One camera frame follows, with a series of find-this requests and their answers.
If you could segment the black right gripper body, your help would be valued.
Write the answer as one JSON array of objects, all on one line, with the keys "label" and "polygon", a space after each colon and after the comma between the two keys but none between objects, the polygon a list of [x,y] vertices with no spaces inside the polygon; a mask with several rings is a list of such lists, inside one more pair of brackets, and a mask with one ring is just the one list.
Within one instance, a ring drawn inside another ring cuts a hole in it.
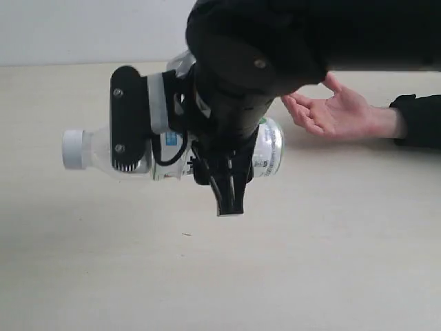
[{"label": "black right gripper body", "polygon": [[165,177],[192,175],[200,185],[209,184],[204,173],[204,157],[210,170],[222,155],[252,152],[254,177],[276,171],[276,124],[265,118],[268,105],[245,108],[241,100],[228,95],[207,72],[196,65],[175,70],[174,79],[165,79],[170,132],[165,134],[165,153],[177,153],[177,160],[165,166]]}]

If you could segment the person's open bare hand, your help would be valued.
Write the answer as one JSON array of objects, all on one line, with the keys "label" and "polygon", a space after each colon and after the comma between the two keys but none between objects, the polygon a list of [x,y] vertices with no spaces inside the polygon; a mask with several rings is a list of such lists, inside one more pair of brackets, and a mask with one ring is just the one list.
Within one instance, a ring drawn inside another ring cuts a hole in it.
[{"label": "person's open bare hand", "polygon": [[294,123],[308,133],[326,139],[355,141],[399,139],[406,133],[395,108],[375,107],[328,72],[322,84],[333,92],[328,99],[311,99],[298,92],[281,101]]}]

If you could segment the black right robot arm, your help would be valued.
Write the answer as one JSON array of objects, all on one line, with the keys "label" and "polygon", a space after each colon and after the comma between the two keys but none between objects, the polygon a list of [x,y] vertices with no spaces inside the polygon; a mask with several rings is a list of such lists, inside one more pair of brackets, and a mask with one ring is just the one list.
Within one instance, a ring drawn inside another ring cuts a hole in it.
[{"label": "black right robot arm", "polygon": [[219,216],[242,214],[258,124],[276,97],[331,70],[438,71],[439,1],[197,1],[192,62],[176,100],[194,138],[194,178]]}]

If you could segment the black sleeved forearm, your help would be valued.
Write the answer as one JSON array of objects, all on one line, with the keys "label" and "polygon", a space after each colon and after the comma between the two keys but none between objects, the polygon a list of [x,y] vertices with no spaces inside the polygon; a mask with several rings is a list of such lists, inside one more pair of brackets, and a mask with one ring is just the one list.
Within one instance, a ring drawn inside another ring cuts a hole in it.
[{"label": "black sleeved forearm", "polygon": [[440,150],[440,95],[400,95],[390,105],[400,113],[404,133],[393,141],[407,148]]}]

